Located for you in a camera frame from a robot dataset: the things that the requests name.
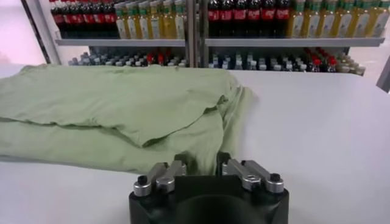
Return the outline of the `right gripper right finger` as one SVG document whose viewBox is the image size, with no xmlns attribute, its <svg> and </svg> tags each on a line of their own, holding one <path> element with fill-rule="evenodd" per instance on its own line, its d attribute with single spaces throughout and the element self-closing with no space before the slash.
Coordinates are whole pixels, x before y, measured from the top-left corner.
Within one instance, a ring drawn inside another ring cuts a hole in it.
<svg viewBox="0 0 390 224">
<path fill-rule="evenodd" d="M 235 175 L 241 180 L 242 187 L 247 191 L 253 191 L 258 186 L 263 186 L 272 194 L 284 192 L 284 181 L 279 173 L 270 173 L 264 167 L 253 160 L 232 159 L 229 153 L 218 152 L 216 156 L 217 175 Z"/>
</svg>

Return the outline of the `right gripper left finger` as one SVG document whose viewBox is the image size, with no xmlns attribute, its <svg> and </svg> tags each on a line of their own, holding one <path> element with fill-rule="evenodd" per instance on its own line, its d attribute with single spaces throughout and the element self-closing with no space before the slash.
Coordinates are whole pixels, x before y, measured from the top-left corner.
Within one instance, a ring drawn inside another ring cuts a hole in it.
<svg viewBox="0 0 390 224">
<path fill-rule="evenodd" d="M 137 197 L 150 196 L 153 191 L 168 194 L 175 189 L 175 178 L 186 175 L 186 155 L 181 153 L 174 157 L 169 165 L 166 162 L 156 163 L 146 175 L 138 177 L 133 184 L 133 194 Z"/>
</svg>

